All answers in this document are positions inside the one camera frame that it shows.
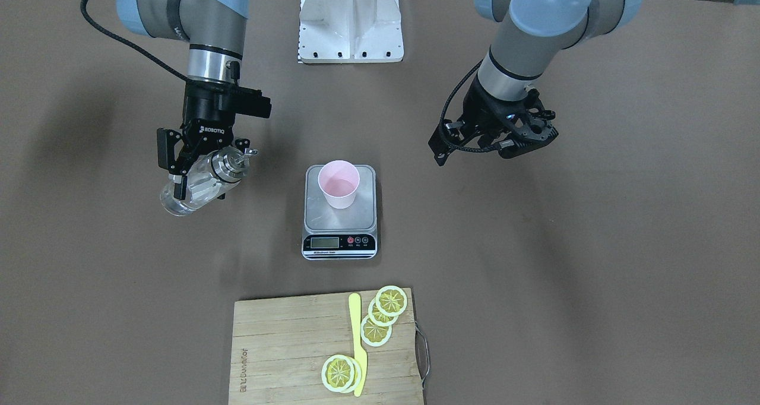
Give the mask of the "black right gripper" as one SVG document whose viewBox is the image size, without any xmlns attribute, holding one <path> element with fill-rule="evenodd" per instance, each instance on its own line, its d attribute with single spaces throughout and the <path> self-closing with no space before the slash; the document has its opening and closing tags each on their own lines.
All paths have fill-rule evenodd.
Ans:
<svg viewBox="0 0 760 405">
<path fill-rule="evenodd" d="M 253 156 L 248 139 L 233 143 L 236 115 L 269 118 L 271 110 L 271 99 L 260 90 L 200 80 L 185 83 L 181 132 L 157 129 L 158 166 L 169 172 L 173 197 L 186 199 L 188 173 L 197 156 L 219 150 L 217 177 L 222 188 L 217 199 L 224 200 L 226 191 L 249 174 Z"/>
</svg>

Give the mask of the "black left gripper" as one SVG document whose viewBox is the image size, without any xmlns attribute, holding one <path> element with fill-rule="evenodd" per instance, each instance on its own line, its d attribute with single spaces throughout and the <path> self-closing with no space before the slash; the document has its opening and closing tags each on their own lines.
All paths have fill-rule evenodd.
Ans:
<svg viewBox="0 0 760 405">
<path fill-rule="evenodd" d="M 503 159 L 511 159 L 552 143 L 559 135 L 553 126 L 556 113 L 546 109 L 539 96 L 532 88 L 517 101 L 502 101 L 475 78 L 464 97 L 461 116 L 439 124 L 428 141 L 436 164 L 443 166 L 454 150 L 497 151 Z"/>
</svg>

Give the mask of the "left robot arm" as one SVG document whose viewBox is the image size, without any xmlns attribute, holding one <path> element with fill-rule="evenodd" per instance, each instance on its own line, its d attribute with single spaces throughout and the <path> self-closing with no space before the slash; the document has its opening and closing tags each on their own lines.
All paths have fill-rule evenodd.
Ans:
<svg viewBox="0 0 760 405">
<path fill-rule="evenodd" d="M 758 0 L 706 0 L 758 5 Z M 630 23 L 642 0 L 473 0 L 477 12 L 499 23 L 470 81 L 456 120 L 441 115 L 428 142 L 443 165 L 454 151 L 512 159 L 558 137 L 555 113 L 540 101 L 535 82 L 560 50 Z"/>
</svg>

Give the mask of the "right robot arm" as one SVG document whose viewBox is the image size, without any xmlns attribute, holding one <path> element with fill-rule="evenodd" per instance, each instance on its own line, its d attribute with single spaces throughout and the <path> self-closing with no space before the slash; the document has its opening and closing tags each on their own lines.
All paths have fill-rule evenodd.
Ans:
<svg viewBox="0 0 760 405">
<path fill-rule="evenodd" d="M 238 83 L 249 0 L 116 0 L 116 10 L 133 33 L 189 44 L 181 126 L 157 131 L 158 164 L 169 173 L 161 202 L 186 216 L 249 173 L 257 151 L 235 137 L 236 115 L 271 115 L 268 97 Z"/>
</svg>

